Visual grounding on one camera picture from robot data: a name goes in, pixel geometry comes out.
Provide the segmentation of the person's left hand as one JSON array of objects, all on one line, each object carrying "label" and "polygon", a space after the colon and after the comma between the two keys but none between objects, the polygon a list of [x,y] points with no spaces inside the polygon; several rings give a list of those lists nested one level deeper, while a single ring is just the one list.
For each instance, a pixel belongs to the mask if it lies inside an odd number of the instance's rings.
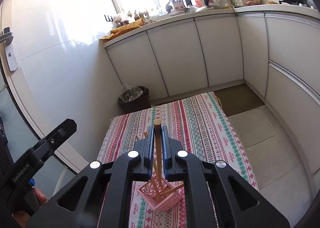
[{"label": "person's left hand", "polygon": [[44,193],[39,189],[33,187],[26,195],[26,200],[21,200],[21,206],[15,207],[15,212],[12,214],[13,218],[21,227],[25,227],[30,218],[30,213],[34,214],[41,205],[45,204],[48,199]]}]

